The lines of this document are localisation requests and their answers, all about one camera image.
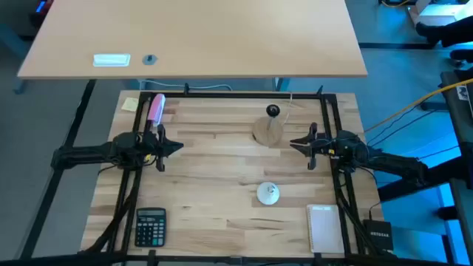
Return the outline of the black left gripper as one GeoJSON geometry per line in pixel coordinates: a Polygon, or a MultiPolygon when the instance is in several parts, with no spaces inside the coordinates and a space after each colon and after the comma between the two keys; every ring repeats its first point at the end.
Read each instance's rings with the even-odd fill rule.
{"type": "Polygon", "coordinates": [[[157,170],[165,171],[163,159],[180,150],[183,147],[183,144],[169,140],[166,136],[166,129],[164,125],[161,124],[157,126],[157,136],[152,132],[143,132],[141,152],[146,156],[154,156],[154,160],[157,160],[157,170]],[[163,147],[159,148],[156,154],[158,142],[163,147]]]}

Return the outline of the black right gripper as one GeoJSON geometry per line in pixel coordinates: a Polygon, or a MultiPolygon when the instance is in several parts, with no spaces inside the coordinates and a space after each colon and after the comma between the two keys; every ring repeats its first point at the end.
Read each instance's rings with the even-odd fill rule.
{"type": "Polygon", "coordinates": [[[336,139],[328,137],[325,133],[318,133],[317,123],[311,123],[309,132],[306,136],[291,140],[290,147],[294,148],[307,159],[307,169],[314,170],[316,168],[316,152],[318,154],[335,156],[336,155],[336,139]],[[297,143],[312,143],[315,140],[320,140],[321,144],[316,150],[311,144],[297,144],[297,143]]]}

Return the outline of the lamp with round wooden base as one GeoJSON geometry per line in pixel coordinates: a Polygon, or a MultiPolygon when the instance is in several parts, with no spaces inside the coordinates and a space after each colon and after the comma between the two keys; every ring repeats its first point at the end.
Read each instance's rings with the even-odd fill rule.
{"type": "Polygon", "coordinates": [[[278,118],[281,110],[276,104],[270,104],[265,111],[266,116],[254,123],[252,135],[257,143],[271,147],[282,139],[283,125],[278,118]]]}

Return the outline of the pink and white stapler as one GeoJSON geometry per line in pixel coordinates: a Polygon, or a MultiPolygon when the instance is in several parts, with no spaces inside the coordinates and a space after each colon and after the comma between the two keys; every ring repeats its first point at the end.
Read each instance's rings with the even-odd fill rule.
{"type": "Polygon", "coordinates": [[[161,124],[165,105],[166,96],[164,94],[156,94],[147,115],[147,120],[152,122],[153,127],[158,127],[161,124]]]}

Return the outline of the yellow sticky note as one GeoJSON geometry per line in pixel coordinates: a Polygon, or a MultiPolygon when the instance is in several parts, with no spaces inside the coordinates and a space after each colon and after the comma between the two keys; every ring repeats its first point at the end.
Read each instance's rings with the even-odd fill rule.
{"type": "Polygon", "coordinates": [[[135,112],[138,108],[139,100],[137,98],[126,98],[121,107],[122,110],[135,112]]]}

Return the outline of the black desk calculator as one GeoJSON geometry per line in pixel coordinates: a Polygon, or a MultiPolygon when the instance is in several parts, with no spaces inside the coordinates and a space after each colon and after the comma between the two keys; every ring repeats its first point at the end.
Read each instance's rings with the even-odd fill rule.
{"type": "Polygon", "coordinates": [[[161,248],[166,243],[165,208],[136,210],[135,245],[139,248],[161,248]]]}

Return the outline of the white spiral notebook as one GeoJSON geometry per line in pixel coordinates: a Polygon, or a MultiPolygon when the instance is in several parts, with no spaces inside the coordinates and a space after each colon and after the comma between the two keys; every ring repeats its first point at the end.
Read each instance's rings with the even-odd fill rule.
{"type": "Polygon", "coordinates": [[[308,205],[307,220],[313,253],[344,253],[337,205],[308,205]]]}

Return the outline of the black rig base beam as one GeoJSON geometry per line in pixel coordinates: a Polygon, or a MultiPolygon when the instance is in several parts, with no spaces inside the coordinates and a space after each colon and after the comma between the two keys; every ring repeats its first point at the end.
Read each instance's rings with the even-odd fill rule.
{"type": "Polygon", "coordinates": [[[407,177],[389,183],[378,189],[381,202],[391,201],[400,197],[417,193],[428,188],[447,183],[451,179],[464,181],[466,187],[473,190],[473,157],[456,157],[433,168],[425,165],[420,171],[414,171],[407,177]]]}
{"type": "MultiPolygon", "coordinates": [[[[81,101],[78,104],[74,118],[70,124],[67,135],[63,141],[61,148],[70,148],[73,146],[75,139],[78,135],[78,130],[84,118],[86,108],[88,106],[89,100],[92,96],[92,92],[95,88],[97,80],[89,80],[86,84],[84,93],[82,94],[81,101]]],[[[59,167],[52,166],[50,176],[47,181],[47,186],[45,187],[44,193],[41,198],[41,204],[38,207],[38,210],[35,214],[33,223],[30,227],[30,231],[27,234],[27,238],[23,245],[23,248],[19,254],[20,259],[31,259],[33,252],[35,250],[36,244],[38,242],[39,236],[41,235],[42,228],[47,219],[50,207],[54,200],[58,185],[61,181],[61,177],[64,171],[59,167]]]]}

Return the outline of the tan wooden desk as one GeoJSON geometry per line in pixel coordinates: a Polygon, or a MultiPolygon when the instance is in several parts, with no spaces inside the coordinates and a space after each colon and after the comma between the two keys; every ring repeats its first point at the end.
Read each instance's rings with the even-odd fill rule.
{"type": "Polygon", "coordinates": [[[364,77],[344,0],[55,0],[24,79],[364,77]],[[130,54],[93,67],[94,54],[130,54]],[[156,55],[144,65],[145,55],[156,55]]]}

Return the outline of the person's foot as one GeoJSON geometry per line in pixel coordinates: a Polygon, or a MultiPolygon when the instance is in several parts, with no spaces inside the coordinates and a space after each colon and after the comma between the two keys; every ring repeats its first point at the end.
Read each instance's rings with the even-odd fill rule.
{"type": "Polygon", "coordinates": [[[418,22],[416,33],[430,44],[441,42],[443,47],[473,42],[473,16],[443,26],[429,26],[418,22]]]}

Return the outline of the white box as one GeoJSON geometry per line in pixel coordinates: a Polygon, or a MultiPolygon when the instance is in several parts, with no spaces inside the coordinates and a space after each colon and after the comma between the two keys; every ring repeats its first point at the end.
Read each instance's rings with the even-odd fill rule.
{"type": "Polygon", "coordinates": [[[432,0],[417,0],[407,11],[414,24],[443,26],[473,16],[473,0],[465,4],[431,4],[432,0]]]}

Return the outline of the black metal table frame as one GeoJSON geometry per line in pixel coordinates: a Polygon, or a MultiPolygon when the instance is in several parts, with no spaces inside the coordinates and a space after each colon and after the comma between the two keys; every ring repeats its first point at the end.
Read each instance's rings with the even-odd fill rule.
{"type": "Polygon", "coordinates": [[[353,94],[168,93],[163,124],[167,137],[184,147],[165,159],[163,172],[147,166],[129,176],[116,168],[101,173],[81,247],[102,234],[137,183],[139,208],[166,210],[166,243],[157,250],[164,259],[311,262],[307,206],[336,201],[329,158],[318,157],[308,170],[307,159],[289,145],[311,123],[320,132],[364,133],[353,94]],[[252,131],[270,104],[281,110],[283,135],[267,147],[252,131]],[[264,182],[279,188],[274,205],[256,197],[264,182]]]}

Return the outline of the black network switch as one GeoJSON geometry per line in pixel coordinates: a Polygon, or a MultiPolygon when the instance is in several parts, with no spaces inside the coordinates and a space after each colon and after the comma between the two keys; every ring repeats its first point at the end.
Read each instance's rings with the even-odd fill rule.
{"type": "Polygon", "coordinates": [[[390,222],[365,219],[363,224],[371,240],[378,248],[393,251],[392,226],[390,222]]]}

